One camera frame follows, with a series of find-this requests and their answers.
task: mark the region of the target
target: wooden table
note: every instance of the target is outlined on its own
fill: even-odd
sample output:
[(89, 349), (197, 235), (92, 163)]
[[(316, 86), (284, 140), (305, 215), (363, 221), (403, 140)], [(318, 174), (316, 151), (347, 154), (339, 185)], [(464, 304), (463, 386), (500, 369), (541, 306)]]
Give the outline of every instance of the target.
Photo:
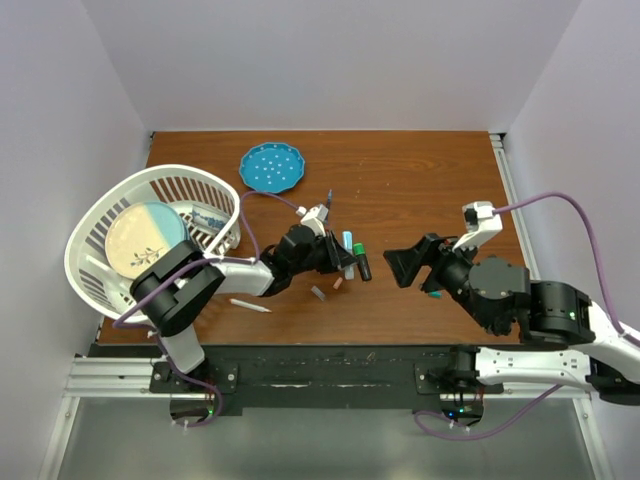
[[(489, 136), (484, 132), (182, 132), (155, 135), (148, 166), (181, 163), (201, 168), (247, 191), (238, 167), (242, 156), (263, 142), (286, 142), (306, 161), (305, 176), (283, 196), (311, 207), (333, 189), (330, 223), (338, 238), (351, 230), (367, 249), (373, 280), (332, 284), (338, 277), (309, 272), (271, 298), (248, 300), (273, 310), (248, 311), (215, 296), (196, 320), (202, 343), (216, 344), (451, 344), (516, 343), (517, 337), (487, 335), (448, 295), (430, 298), (418, 290), (428, 269), (411, 288), (399, 289), (382, 257), (385, 249), (406, 248), (424, 233), (462, 235), (462, 205), (506, 197)], [(247, 199), (246, 214), (260, 247), (277, 243), (298, 222), (278, 201)], [(523, 258), (510, 215), (504, 232), (480, 256), (496, 254), (515, 264)], [(236, 256), (252, 255), (243, 232)], [(310, 289), (327, 295), (321, 302)], [(114, 330), (104, 322), (99, 343), (146, 343), (144, 332)]]

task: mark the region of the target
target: blue and white dish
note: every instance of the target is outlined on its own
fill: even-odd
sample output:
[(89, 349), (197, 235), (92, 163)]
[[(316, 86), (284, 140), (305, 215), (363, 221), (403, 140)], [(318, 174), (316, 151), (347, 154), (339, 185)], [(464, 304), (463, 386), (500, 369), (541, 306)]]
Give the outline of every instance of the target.
[(242, 157), (240, 176), (254, 190), (281, 193), (295, 187), (304, 176), (304, 158), (286, 143), (263, 143)]

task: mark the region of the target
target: white laundry basket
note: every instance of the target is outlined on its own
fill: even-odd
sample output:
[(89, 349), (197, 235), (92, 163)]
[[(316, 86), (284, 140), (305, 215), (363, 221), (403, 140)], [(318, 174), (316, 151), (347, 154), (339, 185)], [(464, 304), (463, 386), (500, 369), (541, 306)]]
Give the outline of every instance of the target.
[[(116, 273), (107, 261), (105, 236), (116, 216), (130, 205), (161, 201), (185, 220), (194, 242), (208, 253), (224, 255), (240, 242), (240, 199), (226, 182), (184, 165), (152, 167), (123, 180), (98, 200), (75, 228), (64, 256), (67, 279), (80, 298), (110, 318), (118, 318), (135, 302), (132, 281)], [(191, 219), (193, 206), (205, 207), (226, 222), (217, 233)], [(145, 315), (130, 322), (147, 320)]]

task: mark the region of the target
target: white backdrop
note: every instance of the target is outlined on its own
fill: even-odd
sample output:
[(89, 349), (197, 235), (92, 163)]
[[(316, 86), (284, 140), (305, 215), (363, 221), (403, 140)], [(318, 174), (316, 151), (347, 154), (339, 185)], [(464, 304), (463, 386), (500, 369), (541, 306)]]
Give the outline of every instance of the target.
[(83, 0), (152, 130), (506, 131), (579, 0)]
[[(640, 329), (640, 3), (583, 0), (507, 134), (518, 195), (556, 189), (587, 210), (620, 320)], [(544, 278), (600, 301), (591, 249), (572, 208), (547, 200), (525, 210)], [(640, 409), (595, 402), (619, 480), (638, 478)]]
[(0, 478), (33, 480), (99, 319), (64, 247), (146, 135), (79, 1), (1, 2), (0, 59)]

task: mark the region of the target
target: white pen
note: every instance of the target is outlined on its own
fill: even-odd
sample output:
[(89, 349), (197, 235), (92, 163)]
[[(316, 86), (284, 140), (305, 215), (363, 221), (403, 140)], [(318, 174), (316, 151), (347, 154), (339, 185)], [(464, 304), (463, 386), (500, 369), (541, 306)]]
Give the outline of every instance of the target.
[(238, 307), (248, 308), (249, 310), (255, 310), (256, 312), (271, 313), (271, 310), (269, 310), (266, 307), (261, 307), (260, 305), (254, 305), (253, 303), (249, 303), (249, 302), (243, 302), (242, 300), (238, 300), (237, 298), (230, 298), (229, 302)]

